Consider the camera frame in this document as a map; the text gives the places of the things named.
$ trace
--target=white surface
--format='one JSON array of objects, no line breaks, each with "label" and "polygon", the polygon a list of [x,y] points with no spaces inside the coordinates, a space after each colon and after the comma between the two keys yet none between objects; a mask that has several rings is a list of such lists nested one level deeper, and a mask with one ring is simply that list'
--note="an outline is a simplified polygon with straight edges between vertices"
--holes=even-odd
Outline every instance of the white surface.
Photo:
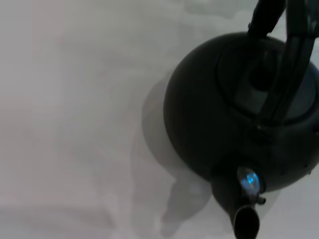
[{"label": "white surface", "polygon": [[[255,4],[0,1],[0,238],[233,239],[161,106],[183,56],[246,30]],[[269,195],[259,238],[318,238],[318,182],[316,170]]]}]

